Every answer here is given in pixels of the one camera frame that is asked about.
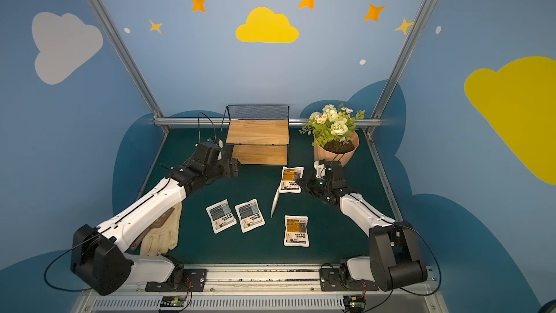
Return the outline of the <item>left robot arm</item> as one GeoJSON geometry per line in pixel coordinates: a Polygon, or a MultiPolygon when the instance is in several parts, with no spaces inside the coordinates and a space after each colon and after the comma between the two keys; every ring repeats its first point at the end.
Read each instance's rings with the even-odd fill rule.
{"type": "Polygon", "coordinates": [[[73,236],[70,270],[101,296],[124,284],[179,287],[179,265],[165,256],[127,253],[135,241],[172,207],[220,178],[233,178],[240,162],[217,143],[204,142],[183,165],[170,168],[160,182],[127,209],[96,227],[84,225],[73,236]]]}

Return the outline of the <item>orange coffee bag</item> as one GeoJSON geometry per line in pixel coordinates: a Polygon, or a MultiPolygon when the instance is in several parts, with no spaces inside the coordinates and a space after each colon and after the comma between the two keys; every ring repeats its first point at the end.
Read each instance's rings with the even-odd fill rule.
{"type": "Polygon", "coordinates": [[[280,197],[280,188],[278,188],[276,190],[275,196],[273,198],[273,202],[272,202],[272,208],[271,208],[271,218],[274,216],[275,210],[277,208],[277,203],[279,201],[279,197],[280,197]]]}
{"type": "Polygon", "coordinates": [[[278,192],[280,194],[299,194],[301,192],[301,187],[296,183],[296,181],[303,177],[303,172],[304,167],[283,167],[278,192]]]}
{"type": "Polygon", "coordinates": [[[284,246],[309,247],[308,217],[285,215],[284,246]]]}

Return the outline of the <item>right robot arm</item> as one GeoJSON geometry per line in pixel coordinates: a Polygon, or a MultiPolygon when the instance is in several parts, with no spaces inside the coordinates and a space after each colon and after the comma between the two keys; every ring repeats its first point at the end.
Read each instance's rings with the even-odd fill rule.
{"type": "Polygon", "coordinates": [[[338,161],[318,161],[316,175],[297,178],[303,191],[336,206],[368,236],[369,254],[340,265],[343,280],[373,283],[382,291],[404,288],[428,279],[417,232],[373,207],[347,185],[338,161]]]}

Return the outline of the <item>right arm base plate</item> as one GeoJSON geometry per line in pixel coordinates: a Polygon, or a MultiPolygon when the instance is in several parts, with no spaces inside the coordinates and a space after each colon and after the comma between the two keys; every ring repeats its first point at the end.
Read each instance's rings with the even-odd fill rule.
{"type": "Polygon", "coordinates": [[[321,291],[378,291],[374,282],[355,280],[347,270],[329,265],[319,268],[319,284],[321,291]]]}

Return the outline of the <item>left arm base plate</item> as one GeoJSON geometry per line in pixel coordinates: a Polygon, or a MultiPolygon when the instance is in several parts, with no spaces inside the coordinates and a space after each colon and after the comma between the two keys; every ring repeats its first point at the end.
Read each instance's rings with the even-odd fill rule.
{"type": "Polygon", "coordinates": [[[146,292],[202,292],[206,284],[207,269],[177,267],[165,282],[147,282],[146,292]]]}

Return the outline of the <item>grey coffee bag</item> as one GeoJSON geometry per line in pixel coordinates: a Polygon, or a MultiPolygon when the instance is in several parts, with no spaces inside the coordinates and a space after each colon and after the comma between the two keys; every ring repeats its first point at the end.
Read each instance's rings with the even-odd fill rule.
{"type": "Polygon", "coordinates": [[[242,233],[247,233],[255,228],[265,225],[265,220],[259,209],[257,199],[238,204],[235,211],[239,217],[242,233]]]}
{"type": "Polygon", "coordinates": [[[226,199],[207,207],[206,211],[215,234],[221,233],[223,230],[227,230],[237,224],[237,220],[226,199]]]}

